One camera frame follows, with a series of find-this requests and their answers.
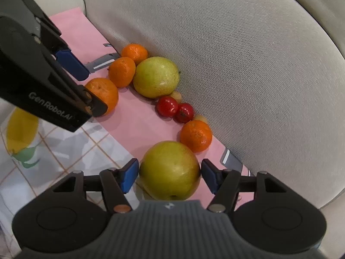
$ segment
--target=red cherry tomato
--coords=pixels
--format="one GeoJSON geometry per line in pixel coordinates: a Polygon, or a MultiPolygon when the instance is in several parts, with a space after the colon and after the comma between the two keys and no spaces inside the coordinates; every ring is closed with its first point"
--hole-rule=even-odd
{"type": "Polygon", "coordinates": [[[194,110],[189,103],[181,103],[178,105],[178,109],[175,115],[176,120],[179,123],[187,123],[194,118],[194,110]]]}
{"type": "Polygon", "coordinates": [[[171,96],[163,96],[156,105],[157,112],[163,117],[173,117],[177,112],[178,103],[171,96]]]}

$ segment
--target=orange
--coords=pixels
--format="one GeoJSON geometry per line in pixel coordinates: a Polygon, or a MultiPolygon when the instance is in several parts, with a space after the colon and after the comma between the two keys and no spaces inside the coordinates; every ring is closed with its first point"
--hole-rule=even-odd
{"type": "Polygon", "coordinates": [[[135,73],[135,63],[132,58],[120,57],[109,66],[109,79],[118,88],[124,88],[132,82],[135,73]]]}
{"type": "Polygon", "coordinates": [[[180,142],[186,145],[194,153],[204,151],[212,142],[212,131],[210,127],[202,121],[189,121],[181,130],[180,142]]]}
{"type": "Polygon", "coordinates": [[[146,48],[139,44],[129,44],[121,51],[121,56],[132,58],[135,65],[138,65],[141,61],[145,60],[147,55],[148,53],[146,48]]]}
{"type": "Polygon", "coordinates": [[[107,78],[94,78],[85,87],[108,106],[104,115],[110,113],[119,101],[117,87],[107,78]]]}

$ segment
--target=pink mat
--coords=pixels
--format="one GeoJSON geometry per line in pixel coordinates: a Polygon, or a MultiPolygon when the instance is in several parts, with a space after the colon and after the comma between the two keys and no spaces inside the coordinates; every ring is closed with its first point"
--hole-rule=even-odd
{"type": "MultiPolygon", "coordinates": [[[[75,56],[84,64],[107,53],[114,53],[112,47],[103,44],[108,41],[90,23],[79,8],[51,16],[51,20],[61,30],[62,38],[68,43],[75,56]]],[[[108,69],[103,68],[90,74],[87,80],[78,82],[85,84],[95,77],[107,77],[108,69]]],[[[119,102],[110,114],[97,118],[99,123],[134,157],[143,158],[145,152],[155,143],[164,140],[177,140],[182,124],[172,119],[162,119],[155,112],[154,101],[137,94],[131,87],[119,89],[119,102]]],[[[225,146],[213,137],[210,147],[197,155],[201,162],[208,158],[217,168],[225,168],[220,159],[225,146]]],[[[248,175],[243,166],[242,175],[248,175]]],[[[237,206],[252,200],[252,193],[241,193],[237,206]]],[[[205,207],[213,195],[206,183],[201,179],[200,185],[190,199],[199,199],[205,207]]]]}

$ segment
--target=white stripe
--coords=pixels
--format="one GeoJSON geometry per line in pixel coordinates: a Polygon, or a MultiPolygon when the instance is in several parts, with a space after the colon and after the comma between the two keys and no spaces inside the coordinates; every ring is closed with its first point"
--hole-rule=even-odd
{"type": "Polygon", "coordinates": [[[224,159],[223,159],[223,164],[224,164],[224,165],[225,165],[226,161],[228,160],[229,154],[230,154],[230,151],[227,150],[227,151],[226,151],[226,154],[225,154],[225,157],[224,157],[224,159]]]}
{"type": "Polygon", "coordinates": [[[110,64],[110,63],[112,63],[113,61],[115,61],[115,59],[110,59],[110,60],[108,60],[108,61],[106,61],[106,62],[104,62],[104,63],[102,63],[102,64],[99,64],[99,65],[95,66],[94,69],[97,69],[97,68],[102,67],[102,66],[104,66],[104,65],[110,64]]]}

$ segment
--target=gray gripper base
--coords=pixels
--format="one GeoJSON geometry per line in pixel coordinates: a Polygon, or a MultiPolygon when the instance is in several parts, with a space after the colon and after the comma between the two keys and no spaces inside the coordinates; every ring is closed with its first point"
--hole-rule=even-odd
{"type": "Polygon", "coordinates": [[[127,214],[115,214],[103,234],[67,253],[24,249],[17,259],[324,259],[315,249],[278,255],[243,240],[223,213],[204,210],[199,201],[142,201],[127,214]]]}

